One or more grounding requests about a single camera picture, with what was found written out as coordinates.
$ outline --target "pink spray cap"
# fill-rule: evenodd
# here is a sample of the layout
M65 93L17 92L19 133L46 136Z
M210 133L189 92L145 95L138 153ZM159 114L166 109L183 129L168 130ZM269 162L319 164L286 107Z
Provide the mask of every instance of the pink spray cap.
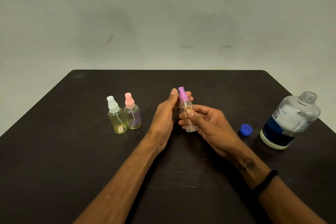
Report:
M180 101L181 102L186 102L189 100L186 92L184 91L184 88L183 87L179 87L178 89L179 93L180 93Z
M132 98L131 93L129 93L129 92L126 93L125 94L125 99L126 99L126 101L125 101L126 108L127 109L133 109L135 107L135 103L134 103L134 100Z

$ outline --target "white spray cap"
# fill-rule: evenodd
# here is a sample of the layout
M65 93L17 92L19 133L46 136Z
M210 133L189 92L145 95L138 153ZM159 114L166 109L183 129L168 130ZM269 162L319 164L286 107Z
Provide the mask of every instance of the white spray cap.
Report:
M111 113L119 112L119 105L112 96L107 97L107 103Z

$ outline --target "fingernail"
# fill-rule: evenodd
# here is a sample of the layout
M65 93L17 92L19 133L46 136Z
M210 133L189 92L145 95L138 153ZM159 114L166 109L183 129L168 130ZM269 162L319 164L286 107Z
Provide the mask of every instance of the fingernail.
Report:
M188 117L192 117L194 115L194 113L190 110L187 110L187 116Z

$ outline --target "small plastic bottle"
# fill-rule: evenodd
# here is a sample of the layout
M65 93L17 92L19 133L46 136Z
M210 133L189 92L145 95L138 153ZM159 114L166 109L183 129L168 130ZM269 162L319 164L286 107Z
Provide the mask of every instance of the small plastic bottle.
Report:
M124 115L127 126L130 129L137 129L141 126L141 117L139 107L134 103L131 93L125 94L125 108Z
M117 134L125 133L127 130L126 120L123 109L118 106L118 103L112 96L107 97L108 102L108 117L112 123L114 132Z
M309 91L285 97L260 131L264 143L274 149L286 149L298 133L320 116L316 99L317 95Z
M178 89L179 94L180 94L180 111L181 112L186 112L188 109L194 109L193 104L188 101L188 96L186 95L186 92L184 91L184 87L179 87ZM194 132L198 130L198 126L195 126L191 120L187 119L189 125L186 128L187 132Z

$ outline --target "wall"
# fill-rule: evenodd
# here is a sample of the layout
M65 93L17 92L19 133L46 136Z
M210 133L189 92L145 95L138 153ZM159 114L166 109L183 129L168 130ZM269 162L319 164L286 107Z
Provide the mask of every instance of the wall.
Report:
M263 69L336 131L336 0L0 0L0 30L0 134L73 69Z

